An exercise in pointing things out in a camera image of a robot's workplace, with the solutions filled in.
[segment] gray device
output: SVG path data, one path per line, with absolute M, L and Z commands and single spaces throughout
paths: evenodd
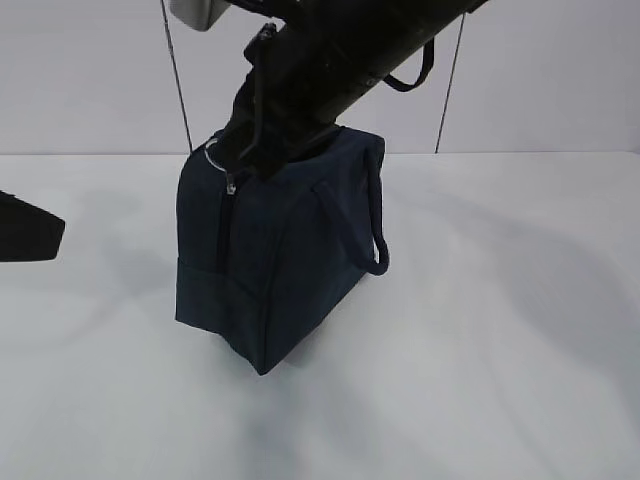
M 199 32 L 206 32 L 229 8 L 223 0 L 171 0 L 169 9 L 182 23 Z

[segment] navy blue bag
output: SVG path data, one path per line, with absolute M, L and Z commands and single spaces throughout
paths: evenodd
M 387 271 L 384 150 L 343 128 L 321 155 L 232 185 L 196 150 L 178 187 L 176 319 L 221 335 L 260 375 L 272 370 L 366 272 Z

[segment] zipper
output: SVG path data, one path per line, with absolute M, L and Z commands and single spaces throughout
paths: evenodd
M 226 177 L 226 191 L 222 194 L 220 203 L 220 223 L 218 227 L 218 251 L 216 253 L 216 273 L 226 274 L 229 262 L 229 245 L 231 243 L 231 221 L 235 207 L 238 185 L 232 174 L 224 172 Z

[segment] white table surface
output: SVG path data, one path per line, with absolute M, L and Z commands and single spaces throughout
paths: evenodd
M 2 480 L 637 480 L 640 157 L 390 156 L 392 269 L 271 375 L 173 320 L 183 159 L 0 157 Z

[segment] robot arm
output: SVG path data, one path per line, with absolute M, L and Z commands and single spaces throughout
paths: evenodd
M 280 31 L 265 25 L 245 50 L 253 69 L 207 153 L 229 173 L 273 175 L 331 138 L 336 118 L 379 82 L 400 91 L 424 82 L 433 66 L 435 36 L 486 1 L 172 0 L 172 12 L 200 30 L 211 28 L 229 4 L 286 23 Z M 418 82 L 407 85 L 392 77 L 420 48 Z

